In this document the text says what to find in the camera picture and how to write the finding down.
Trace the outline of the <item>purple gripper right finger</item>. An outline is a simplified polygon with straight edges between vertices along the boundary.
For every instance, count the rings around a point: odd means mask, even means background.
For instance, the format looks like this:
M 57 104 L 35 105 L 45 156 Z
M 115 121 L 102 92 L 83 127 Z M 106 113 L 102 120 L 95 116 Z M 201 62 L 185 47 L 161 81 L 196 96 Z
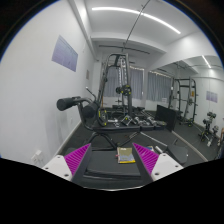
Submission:
M 133 147 L 133 156 L 144 182 L 154 182 L 183 168 L 167 153 L 157 154 L 137 143 Z

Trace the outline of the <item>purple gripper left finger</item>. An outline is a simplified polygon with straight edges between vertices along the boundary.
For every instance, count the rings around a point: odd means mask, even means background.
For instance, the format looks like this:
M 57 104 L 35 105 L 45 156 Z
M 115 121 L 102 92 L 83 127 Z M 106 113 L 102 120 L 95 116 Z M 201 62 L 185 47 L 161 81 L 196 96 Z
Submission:
M 91 144 L 86 144 L 66 156 L 56 155 L 43 167 L 43 170 L 68 181 L 81 181 L 90 157 Z

